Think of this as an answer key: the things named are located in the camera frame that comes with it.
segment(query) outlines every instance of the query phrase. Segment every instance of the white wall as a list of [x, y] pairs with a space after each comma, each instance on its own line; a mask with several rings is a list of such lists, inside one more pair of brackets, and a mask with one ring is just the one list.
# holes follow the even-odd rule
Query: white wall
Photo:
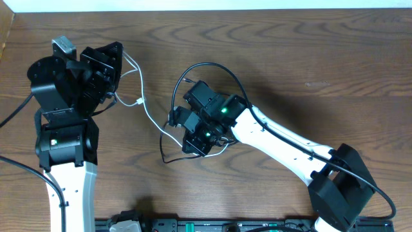
[[15, 12], [412, 8], [412, 0], [4, 0]]

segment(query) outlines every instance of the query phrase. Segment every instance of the brown tabletop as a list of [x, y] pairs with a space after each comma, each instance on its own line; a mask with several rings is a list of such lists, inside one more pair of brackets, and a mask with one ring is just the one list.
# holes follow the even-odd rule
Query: brown tabletop
[[[149, 111], [163, 124], [176, 80], [190, 65], [230, 68], [250, 100], [296, 133], [357, 149], [395, 202], [397, 231], [412, 215], [412, 10], [262, 10], [17, 14], [0, 62], [0, 119], [30, 93], [28, 67], [52, 54], [65, 35], [78, 48], [123, 43], [144, 73]], [[131, 69], [124, 63], [123, 72]], [[191, 72], [216, 91], [240, 93], [223, 71]], [[176, 104], [191, 85], [180, 86]], [[133, 74], [120, 82], [127, 102], [139, 98]], [[35, 100], [0, 130], [0, 153], [38, 170]], [[122, 210], [181, 218], [313, 217], [307, 188], [268, 155], [238, 144], [224, 154], [165, 165], [159, 131], [142, 106], [120, 103], [95, 121], [100, 128], [95, 216]], [[168, 128], [181, 139], [182, 130]], [[182, 156], [164, 140], [168, 159]], [[49, 231], [45, 183], [0, 163], [0, 231]], [[386, 215], [375, 195], [362, 215]]]

